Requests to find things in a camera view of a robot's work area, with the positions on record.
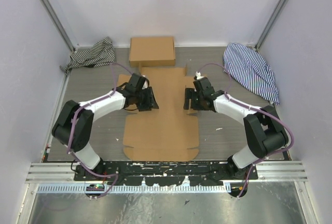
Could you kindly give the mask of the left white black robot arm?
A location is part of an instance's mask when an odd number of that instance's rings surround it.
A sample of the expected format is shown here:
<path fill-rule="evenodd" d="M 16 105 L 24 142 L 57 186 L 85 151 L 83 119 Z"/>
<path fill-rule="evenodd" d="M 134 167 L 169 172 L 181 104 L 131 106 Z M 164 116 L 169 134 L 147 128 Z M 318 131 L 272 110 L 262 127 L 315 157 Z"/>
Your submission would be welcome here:
<path fill-rule="evenodd" d="M 67 101 L 51 134 L 80 162 L 91 180 L 100 180 L 106 175 L 102 158 L 90 144 L 93 123 L 107 114 L 131 105 L 135 105 L 138 111 L 159 108 L 149 80 L 136 73 L 130 76 L 128 82 L 112 88 L 103 96 L 80 103 Z"/>

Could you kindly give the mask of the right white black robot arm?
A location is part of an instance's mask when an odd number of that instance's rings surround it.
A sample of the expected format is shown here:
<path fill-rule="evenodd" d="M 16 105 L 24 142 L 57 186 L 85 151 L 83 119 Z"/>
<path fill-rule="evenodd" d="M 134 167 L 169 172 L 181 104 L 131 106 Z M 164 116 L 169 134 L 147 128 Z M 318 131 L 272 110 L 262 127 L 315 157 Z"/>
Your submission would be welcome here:
<path fill-rule="evenodd" d="M 288 143 L 285 127 L 272 106 L 259 108 L 238 101 L 223 90 L 215 91 L 209 79 L 196 73 L 193 88 L 185 89 L 184 109 L 226 115 L 245 129 L 246 146 L 227 159 L 227 173 L 241 179 L 247 167 Z"/>

